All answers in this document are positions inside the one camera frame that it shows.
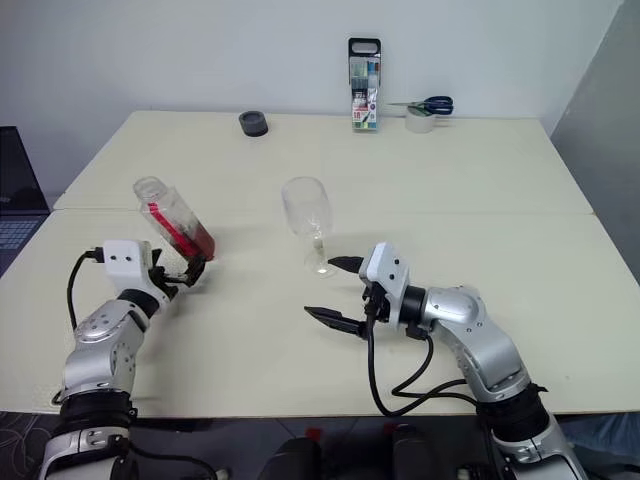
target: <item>silver robot arm segment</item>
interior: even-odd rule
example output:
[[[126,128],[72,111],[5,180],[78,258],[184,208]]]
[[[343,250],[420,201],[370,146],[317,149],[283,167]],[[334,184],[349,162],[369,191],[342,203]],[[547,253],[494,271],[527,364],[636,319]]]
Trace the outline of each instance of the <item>silver robot arm segment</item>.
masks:
[[[175,285],[193,285],[204,259],[184,275],[169,277],[156,266],[160,251],[148,242],[110,240],[101,257],[118,298],[109,300],[74,331],[57,396],[61,424],[45,447],[40,480],[137,478],[129,453],[129,426],[137,416],[130,400],[136,353],[150,319],[177,294]]]
[[[407,263],[388,243],[376,245],[366,258],[337,257],[330,263],[357,273],[366,285],[368,318],[374,312],[375,320],[405,326],[411,338],[432,336],[451,349],[506,462],[505,478],[587,480],[556,419],[542,405],[544,389],[531,382],[515,344],[491,321],[478,292],[464,286],[411,286]],[[305,310],[331,328],[366,339],[363,322],[335,310]]]

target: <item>plastic bottle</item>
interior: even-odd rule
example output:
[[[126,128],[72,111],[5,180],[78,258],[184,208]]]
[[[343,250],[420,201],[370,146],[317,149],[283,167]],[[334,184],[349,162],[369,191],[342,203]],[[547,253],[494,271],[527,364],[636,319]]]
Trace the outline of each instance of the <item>plastic bottle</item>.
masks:
[[[133,185],[140,212],[187,261],[203,255],[213,259],[215,240],[174,187],[156,177],[144,177]]]

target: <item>red liquid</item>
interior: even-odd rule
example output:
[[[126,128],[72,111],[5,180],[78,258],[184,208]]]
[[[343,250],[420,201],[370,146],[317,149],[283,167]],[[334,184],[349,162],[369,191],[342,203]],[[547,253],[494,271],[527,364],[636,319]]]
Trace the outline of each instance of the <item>red liquid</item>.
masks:
[[[207,261],[213,260],[216,242],[200,222],[196,227],[194,238],[191,238],[171,225],[155,203],[149,203],[149,213],[169,233],[172,239],[171,246],[186,260],[199,254],[202,254]]]
[[[198,228],[196,228],[196,234],[193,238],[193,243],[198,247],[200,253],[204,255],[204,258],[213,260],[213,255],[216,250],[216,241],[213,239],[209,232],[198,222]]]

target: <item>white tabletop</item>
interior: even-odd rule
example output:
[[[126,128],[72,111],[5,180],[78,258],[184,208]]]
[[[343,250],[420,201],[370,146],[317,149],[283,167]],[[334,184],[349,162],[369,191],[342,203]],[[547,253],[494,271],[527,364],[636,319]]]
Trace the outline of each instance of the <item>white tabletop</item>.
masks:
[[[138,357],[134,402],[142,415],[233,417],[377,414],[366,346],[306,315],[304,305],[362,318],[362,285],[340,273],[304,270],[296,239],[278,215],[198,211],[218,242],[201,282],[152,320]],[[385,214],[336,212],[332,254],[364,254],[388,240],[420,286],[473,285],[518,346],[556,412],[640,409],[640,289],[593,215]],[[54,412],[72,336],[69,271],[109,238],[163,240],[136,212],[58,211],[0,279],[0,410]],[[169,264],[176,265],[170,252]],[[79,316],[114,292],[102,265],[76,282]],[[424,343],[376,329],[384,400],[424,354]],[[437,345],[426,388],[460,378]],[[416,413],[471,412],[452,399]]]
[[[155,175],[196,211],[279,212],[284,182],[312,175],[343,211],[592,212],[534,119],[439,119],[426,135],[401,118],[375,134],[348,117],[267,121],[249,138],[237,114],[135,112],[55,207],[135,209],[133,183]]]

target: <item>packaging hang tab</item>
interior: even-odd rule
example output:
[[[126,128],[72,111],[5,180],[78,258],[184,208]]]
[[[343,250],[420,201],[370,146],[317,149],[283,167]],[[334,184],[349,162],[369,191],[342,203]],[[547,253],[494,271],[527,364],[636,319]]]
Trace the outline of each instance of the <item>packaging hang tab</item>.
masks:
[[[382,46],[377,38],[349,39],[351,125],[354,131],[378,128],[378,92]]]

